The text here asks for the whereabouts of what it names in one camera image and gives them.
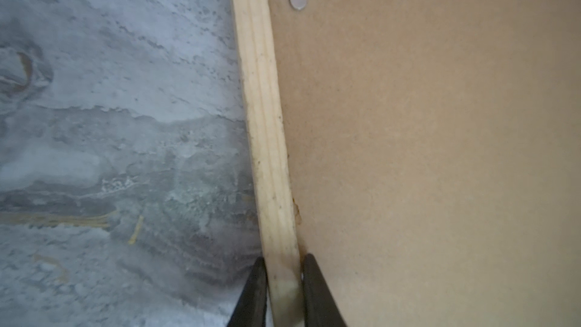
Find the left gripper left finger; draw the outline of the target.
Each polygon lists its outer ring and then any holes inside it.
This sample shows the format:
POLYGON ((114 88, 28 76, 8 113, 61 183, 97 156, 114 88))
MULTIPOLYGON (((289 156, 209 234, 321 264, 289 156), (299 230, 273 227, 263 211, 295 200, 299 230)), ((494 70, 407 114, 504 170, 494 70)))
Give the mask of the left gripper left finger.
POLYGON ((258 257, 227 323, 227 327, 265 327, 268 279, 263 257, 258 257))

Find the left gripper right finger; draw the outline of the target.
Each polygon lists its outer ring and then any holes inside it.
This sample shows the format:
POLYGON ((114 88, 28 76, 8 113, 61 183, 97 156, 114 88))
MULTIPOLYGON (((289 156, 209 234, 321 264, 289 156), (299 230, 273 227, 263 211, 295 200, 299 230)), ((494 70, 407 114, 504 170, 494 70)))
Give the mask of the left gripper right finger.
POLYGON ((313 254, 303 263, 305 326, 347 327, 313 254))

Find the light wooden picture frame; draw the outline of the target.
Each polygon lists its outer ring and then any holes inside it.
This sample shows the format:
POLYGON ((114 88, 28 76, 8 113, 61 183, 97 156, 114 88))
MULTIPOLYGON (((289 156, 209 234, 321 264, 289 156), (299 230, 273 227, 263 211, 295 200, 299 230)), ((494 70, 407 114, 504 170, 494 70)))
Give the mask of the light wooden picture frame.
POLYGON ((304 297, 268 0, 232 0, 260 238, 276 326, 304 325, 304 297))

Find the brown frame backing board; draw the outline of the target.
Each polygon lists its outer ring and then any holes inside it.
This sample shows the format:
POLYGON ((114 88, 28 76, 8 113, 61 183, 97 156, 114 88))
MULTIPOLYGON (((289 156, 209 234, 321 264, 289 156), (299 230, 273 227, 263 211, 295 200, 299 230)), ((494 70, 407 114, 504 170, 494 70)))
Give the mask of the brown frame backing board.
POLYGON ((580 324, 580 0, 269 0, 298 233, 350 326, 580 324))

